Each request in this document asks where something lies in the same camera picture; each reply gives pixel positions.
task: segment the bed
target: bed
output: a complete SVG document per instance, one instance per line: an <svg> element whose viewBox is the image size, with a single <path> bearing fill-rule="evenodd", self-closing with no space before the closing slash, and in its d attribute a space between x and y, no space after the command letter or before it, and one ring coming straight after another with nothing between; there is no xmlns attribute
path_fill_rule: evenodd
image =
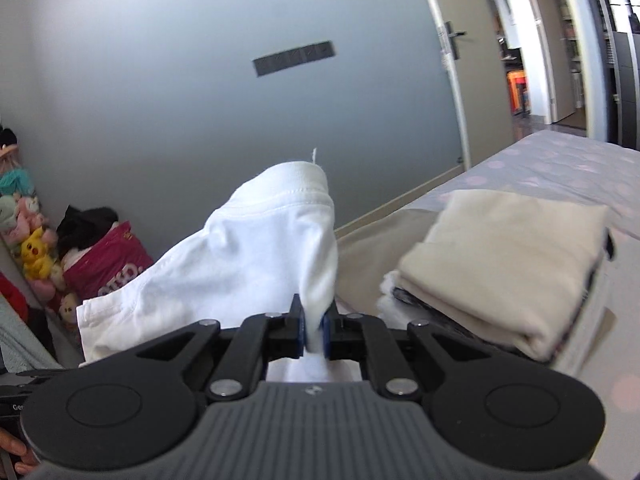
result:
<svg viewBox="0 0 640 480"><path fill-rule="evenodd" d="M640 152L552 131L520 140L406 208L444 209L455 189L495 189L612 209L615 322L578 378L600 396L606 430L593 465L612 480L640 471Z"/></svg>

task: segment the red bag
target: red bag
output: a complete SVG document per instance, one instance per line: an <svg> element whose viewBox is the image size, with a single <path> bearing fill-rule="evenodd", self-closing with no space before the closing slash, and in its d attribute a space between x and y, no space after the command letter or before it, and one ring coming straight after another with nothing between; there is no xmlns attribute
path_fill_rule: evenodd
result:
<svg viewBox="0 0 640 480"><path fill-rule="evenodd" d="M80 300L106 296L153 265L129 222L113 228L64 272L66 284Z"/></svg>

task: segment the door frame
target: door frame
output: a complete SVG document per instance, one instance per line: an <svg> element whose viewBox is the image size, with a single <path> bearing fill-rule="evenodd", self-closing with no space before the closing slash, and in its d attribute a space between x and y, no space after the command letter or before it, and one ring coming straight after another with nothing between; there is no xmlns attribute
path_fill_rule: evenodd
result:
<svg viewBox="0 0 640 480"><path fill-rule="evenodd" d="M538 32L538 39L540 40L540 46L542 47L542 59L545 64L545 82L546 82L546 95L548 97L548 117L546 120L549 124L553 124L562 118L558 118L558 97L556 96L556 80L554 78L554 70L551 65L551 51L549 50L548 39L546 38L546 30L542 23L542 13L538 7L538 0L529 0L531 4L531 10L533 10L533 17L536 20L536 30Z"/></svg>

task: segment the doorway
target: doorway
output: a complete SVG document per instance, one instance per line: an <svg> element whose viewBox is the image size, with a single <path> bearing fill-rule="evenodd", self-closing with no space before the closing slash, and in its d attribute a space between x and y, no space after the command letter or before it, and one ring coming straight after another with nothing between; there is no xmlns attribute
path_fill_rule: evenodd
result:
<svg viewBox="0 0 640 480"><path fill-rule="evenodd" d="M580 49L566 0L487 2L513 115L586 130Z"/></svg>
<svg viewBox="0 0 640 480"><path fill-rule="evenodd" d="M485 0L427 0L456 102L465 169L513 143L508 94Z"/></svg>

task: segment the door handle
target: door handle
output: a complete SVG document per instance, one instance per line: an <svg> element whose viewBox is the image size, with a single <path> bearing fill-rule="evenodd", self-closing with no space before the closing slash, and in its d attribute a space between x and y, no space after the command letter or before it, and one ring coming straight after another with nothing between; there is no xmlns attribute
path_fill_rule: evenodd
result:
<svg viewBox="0 0 640 480"><path fill-rule="evenodd" d="M459 38L460 36L466 36L466 30L454 32L453 24L451 22L445 23L444 26L447 29L447 37L449 38L449 44L451 45L451 53L453 54L453 59L460 59L460 52L458 51L456 38Z"/></svg>

